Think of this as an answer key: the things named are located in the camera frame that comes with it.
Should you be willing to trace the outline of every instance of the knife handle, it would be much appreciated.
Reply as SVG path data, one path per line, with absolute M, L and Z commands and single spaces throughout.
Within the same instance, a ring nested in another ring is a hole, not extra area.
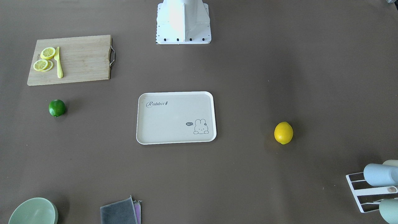
M 62 78 L 64 76 L 64 73 L 62 72 L 60 60 L 57 61 L 57 76 L 58 76 L 58 78 Z

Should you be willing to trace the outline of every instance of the folded cloth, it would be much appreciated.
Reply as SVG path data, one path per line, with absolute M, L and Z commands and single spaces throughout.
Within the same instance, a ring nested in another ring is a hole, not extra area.
M 138 224 L 141 224 L 141 222 L 142 222 L 142 220 L 141 220 L 141 200 L 139 200 L 139 201 L 136 201 L 136 200 L 134 200 L 133 201 L 133 203 L 134 203 L 134 209 L 135 209 L 135 215 L 136 215 L 136 217 L 137 217 L 137 221 L 138 221 Z
M 138 224 L 131 196 L 126 200 L 102 206 L 100 210 L 101 224 Z

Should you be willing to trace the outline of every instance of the green lime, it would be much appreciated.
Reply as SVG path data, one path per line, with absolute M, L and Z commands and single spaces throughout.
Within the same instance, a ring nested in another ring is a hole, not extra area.
M 61 116 L 65 113 L 65 104 L 62 100 L 53 100 L 49 104 L 49 112 L 54 117 Z

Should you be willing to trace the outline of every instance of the cup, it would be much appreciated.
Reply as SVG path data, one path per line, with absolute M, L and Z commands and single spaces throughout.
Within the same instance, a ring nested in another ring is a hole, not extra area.
M 379 210 L 381 217 L 389 224 L 398 224 L 398 200 L 383 199 L 380 202 Z
M 366 182 L 374 187 L 398 185 L 398 167 L 382 164 L 368 164 L 363 170 Z
M 383 162 L 383 165 L 398 167 L 398 160 L 390 159 L 390 160 Z

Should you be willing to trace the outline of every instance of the lime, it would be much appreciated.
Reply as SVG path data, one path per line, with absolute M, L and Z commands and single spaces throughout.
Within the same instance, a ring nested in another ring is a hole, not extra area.
M 41 51 L 40 57 L 42 59 L 50 60 L 55 55 L 55 48 L 53 47 L 46 47 L 44 50 Z
M 53 100 L 49 104 L 49 112 L 52 116 L 58 117 L 65 113 L 65 104 L 62 100 Z
M 282 145 L 289 143 L 293 138 L 293 128 L 286 121 L 279 123 L 275 127 L 274 136 L 277 142 Z
M 41 71 L 47 68 L 47 66 L 49 65 L 49 62 L 47 60 L 44 59 L 40 59 L 37 60 L 34 64 L 33 64 L 33 68 L 36 71 Z
M 47 60 L 47 61 L 48 61 L 49 65 L 48 65 L 47 68 L 45 68 L 44 70 L 41 70 L 42 72 L 49 71 L 49 70 L 51 70 L 51 69 L 53 68 L 53 66 L 54 66 L 54 64 L 53 64 L 52 61 L 50 61 L 50 60 Z

